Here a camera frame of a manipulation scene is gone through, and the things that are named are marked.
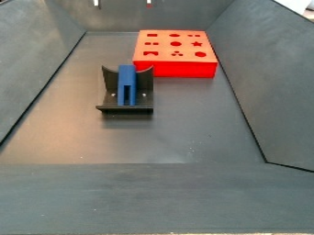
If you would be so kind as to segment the silver red gripper finger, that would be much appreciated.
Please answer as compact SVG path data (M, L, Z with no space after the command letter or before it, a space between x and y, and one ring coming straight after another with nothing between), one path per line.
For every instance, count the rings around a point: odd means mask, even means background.
M146 6L150 8L153 7L153 0L146 0Z

